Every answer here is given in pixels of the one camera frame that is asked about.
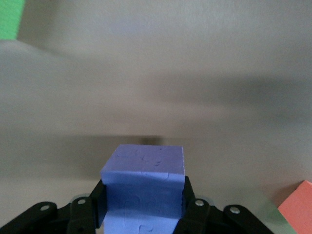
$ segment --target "metal screw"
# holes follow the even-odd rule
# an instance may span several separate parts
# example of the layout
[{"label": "metal screw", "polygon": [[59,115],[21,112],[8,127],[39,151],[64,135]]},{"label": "metal screw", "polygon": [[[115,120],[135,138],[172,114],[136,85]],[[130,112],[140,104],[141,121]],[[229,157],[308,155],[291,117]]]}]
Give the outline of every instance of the metal screw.
[{"label": "metal screw", "polygon": [[40,208],[40,210],[41,210],[41,211],[46,211],[46,210],[48,210],[49,208],[50,208],[49,205],[45,205],[45,206],[42,206],[42,207]]},{"label": "metal screw", "polygon": [[196,200],[195,204],[197,206],[203,206],[204,205],[204,202],[202,200]]},{"label": "metal screw", "polygon": [[230,208],[230,211],[231,211],[233,214],[239,214],[239,213],[240,213],[240,210],[239,210],[237,207],[235,207],[235,206],[232,206],[232,207]]},{"label": "metal screw", "polygon": [[82,205],[82,204],[84,204],[84,203],[86,203],[86,200],[85,200],[85,199],[81,199],[81,200],[78,201],[78,205]]}]

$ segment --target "green block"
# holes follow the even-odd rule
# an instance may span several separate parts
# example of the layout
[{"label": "green block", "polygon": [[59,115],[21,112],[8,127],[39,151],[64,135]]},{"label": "green block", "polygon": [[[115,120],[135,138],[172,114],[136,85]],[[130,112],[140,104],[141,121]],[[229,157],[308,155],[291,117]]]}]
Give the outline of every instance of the green block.
[{"label": "green block", "polygon": [[0,0],[0,39],[17,38],[24,4],[24,0]]}]

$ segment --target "blue foam block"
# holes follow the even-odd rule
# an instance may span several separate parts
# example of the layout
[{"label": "blue foam block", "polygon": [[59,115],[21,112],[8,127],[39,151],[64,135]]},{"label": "blue foam block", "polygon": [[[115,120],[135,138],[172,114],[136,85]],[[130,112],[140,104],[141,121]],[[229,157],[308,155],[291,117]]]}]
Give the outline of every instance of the blue foam block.
[{"label": "blue foam block", "polygon": [[105,234],[171,234],[182,216],[183,148],[119,145],[101,170]]}]

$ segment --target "gray surface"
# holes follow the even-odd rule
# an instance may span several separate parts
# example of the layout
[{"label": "gray surface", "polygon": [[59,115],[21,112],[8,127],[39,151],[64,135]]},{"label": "gray surface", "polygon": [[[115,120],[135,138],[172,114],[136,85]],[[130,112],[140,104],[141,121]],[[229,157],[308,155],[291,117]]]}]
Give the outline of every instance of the gray surface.
[{"label": "gray surface", "polygon": [[197,194],[276,233],[312,180],[311,1],[28,0],[0,42],[0,226],[90,192],[120,143],[185,147]]}]

